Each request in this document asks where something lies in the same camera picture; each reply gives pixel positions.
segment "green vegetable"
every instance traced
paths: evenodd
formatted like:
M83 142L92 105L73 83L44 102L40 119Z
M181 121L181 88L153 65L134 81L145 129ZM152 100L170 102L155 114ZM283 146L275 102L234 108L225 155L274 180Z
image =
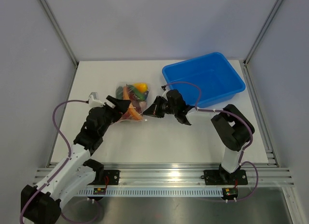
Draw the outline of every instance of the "green vegetable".
M124 98L123 98L123 97L124 97L123 93L124 93L123 87L122 87L122 86L118 87L118 88L116 89L116 98L117 98L117 99L124 99Z
M140 100L145 101L145 96L143 93L141 93L135 86L133 85L127 85L129 91L131 93L134 93L136 97L138 97Z

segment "bag of vegetables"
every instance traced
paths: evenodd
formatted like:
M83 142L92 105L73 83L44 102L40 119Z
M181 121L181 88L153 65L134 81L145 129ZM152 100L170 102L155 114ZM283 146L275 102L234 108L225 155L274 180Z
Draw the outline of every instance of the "bag of vegetables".
M147 109L149 88L147 83L121 83L116 89L116 98L130 100L127 112L121 117L123 120L143 120L142 113Z

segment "yellow fruit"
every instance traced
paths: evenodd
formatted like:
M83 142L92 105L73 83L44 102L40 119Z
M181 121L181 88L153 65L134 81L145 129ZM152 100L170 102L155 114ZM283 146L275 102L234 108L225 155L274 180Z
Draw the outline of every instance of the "yellow fruit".
M148 90L148 86L146 83L134 83L133 85L142 93Z

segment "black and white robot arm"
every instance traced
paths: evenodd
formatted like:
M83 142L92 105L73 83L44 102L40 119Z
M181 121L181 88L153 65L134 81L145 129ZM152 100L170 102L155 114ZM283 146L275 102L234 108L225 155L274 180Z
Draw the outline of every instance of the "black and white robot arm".
M181 124L194 124L190 121L190 115L196 112L194 106L187 105L178 90L168 91L166 97L167 99L157 96L154 103L143 112L143 115L163 118L165 114L173 114ZM96 93L91 93L88 103L92 109L71 146L69 156L64 157L35 186L27 185L22 190L21 210L28 203L27 208L24 209L24 217L36 224L54 224L58 220L62 208L79 190L94 180L101 181L103 179L104 166L90 157L102 144L102 137L108 127L117 122L130 105L129 100L119 100L111 96L107 96L106 99L115 106L112 108L106 103L102 103ZM234 105L227 105L223 110L234 114L247 124L244 126L238 118L223 112L211 119L226 146L223 161L219 166L220 177L224 184L240 169L239 158L242 156L242 148L250 139L248 127L252 133L254 133L254 128Z

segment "white slotted strip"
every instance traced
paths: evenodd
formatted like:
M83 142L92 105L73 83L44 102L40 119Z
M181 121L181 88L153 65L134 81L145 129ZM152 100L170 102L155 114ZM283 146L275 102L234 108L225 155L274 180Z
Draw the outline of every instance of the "white slotted strip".
M222 197L221 188L108 188L105 195L93 194L94 188L80 190L76 196L121 197Z

